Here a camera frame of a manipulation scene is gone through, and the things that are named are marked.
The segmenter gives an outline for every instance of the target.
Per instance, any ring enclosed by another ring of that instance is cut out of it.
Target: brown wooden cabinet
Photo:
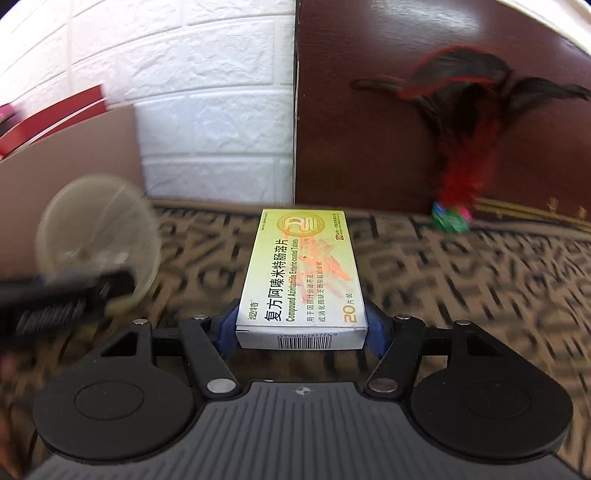
[[[591,87],[591,58],[495,0],[302,0],[295,199],[401,212],[430,210],[439,159],[414,107],[352,79],[407,78],[426,54],[474,45],[522,74]],[[486,197],[558,213],[591,211],[591,104],[556,102],[523,117],[499,146]]]

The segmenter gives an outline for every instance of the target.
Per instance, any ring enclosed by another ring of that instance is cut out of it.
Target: white brick wall
[[[0,103],[134,103],[149,194],[292,201],[295,0],[21,0]]]

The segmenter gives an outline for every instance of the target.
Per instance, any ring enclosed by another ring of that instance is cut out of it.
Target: red feather
[[[486,50],[479,47],[475,47],[474,45],[450,45],[448,47],[443,47],[437,51],[434,51],[433,53],[425,55],[421,60],[419,60],[415,64],[413,71],[416,72],[418,69],[423,68],[425,65],[432,62],[433,60],[437,60],[437,58],[439,58],[444,53],[453,53],[458,50],[470,50],[476,53],[488,54]]]
[[[453,82],[493,86],[506,78],[509,71],[502,59],[478,48],[444,48],[419,62],[398,96],[404,100],[428,96]]]
[[[472,135],[459,139],[449,135],[439,148],[447,158],[439,190],[439,203],[445,209],[470,207],[491,179],[496,166],[495,146],[501,123],[498,117],[483,115]]]

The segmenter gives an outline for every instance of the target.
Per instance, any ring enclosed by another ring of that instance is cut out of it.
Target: barcode
[[[329,350],[332,335],[282,335],[277,343],[280,350]]]

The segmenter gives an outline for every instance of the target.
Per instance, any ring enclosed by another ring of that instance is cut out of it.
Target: gray ribbed plate
[[[553,455],[481,465],[444,453],[400,406],[361,396],[352,383],[255,382],[210,403],[169,450],[136,463],[84,465],[57,455],[30,480],[576,480]]]

